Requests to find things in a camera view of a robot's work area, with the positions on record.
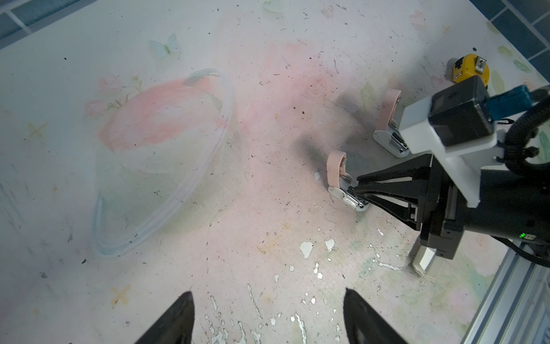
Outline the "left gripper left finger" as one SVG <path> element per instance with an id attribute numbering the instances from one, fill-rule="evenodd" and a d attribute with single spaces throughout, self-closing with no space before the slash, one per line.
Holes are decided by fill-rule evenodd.
<path id="1" fill-rule="evenodd" d="M 191 291 L 183 293 L 135 344 L 191 344 L 195 305 Z"/>

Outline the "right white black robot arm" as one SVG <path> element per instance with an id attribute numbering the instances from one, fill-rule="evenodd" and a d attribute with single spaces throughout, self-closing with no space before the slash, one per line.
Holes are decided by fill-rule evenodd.
<path id="1" fill-rule="evenodd" d="M 455 256 L 464 232 L 508 247 L 527 244 L 529 261 L 549 266 L 549 165 L 531 144 L 549 119 L 549 88 L 521 85 L 490 96 L 478 80 L 406 107 L 400 134 L 413 158 L 357 178 L 348 194 L 420 234 L 422 246 Z"/>

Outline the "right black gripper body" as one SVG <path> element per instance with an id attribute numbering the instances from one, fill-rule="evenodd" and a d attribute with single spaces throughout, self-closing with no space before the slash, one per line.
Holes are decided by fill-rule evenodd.
<path id="1" fill-rule="evenodd" d="M 435 256 L 453 259 L 464 234 L 465 199 L 432 157 L 421 226 L 421 244 L 435 249 Z"/>

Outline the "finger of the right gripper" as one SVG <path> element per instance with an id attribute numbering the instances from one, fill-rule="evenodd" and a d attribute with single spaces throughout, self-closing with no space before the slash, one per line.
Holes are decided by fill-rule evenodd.
<path id="1" fill-rule="evenodd" d="M 415 198 L 364 193 L 362 198 L 388 212 L 411 229 L 422 230 L 430 222 L 430 207 L 425 196 Z"/>
<path id="2" fill-rule="evenodd" d="M 433 156 L 424 154 L 387 169 L 357 178 L 354 194 L 425 194 Z"/>

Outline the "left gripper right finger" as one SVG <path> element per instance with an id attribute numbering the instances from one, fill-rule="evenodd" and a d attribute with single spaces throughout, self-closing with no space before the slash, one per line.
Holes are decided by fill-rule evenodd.
<path id="1" fill-rule="evenodd" d="M 351 344 L 407 343 L 355 290 L 346 289 L 343 315 Z"/>

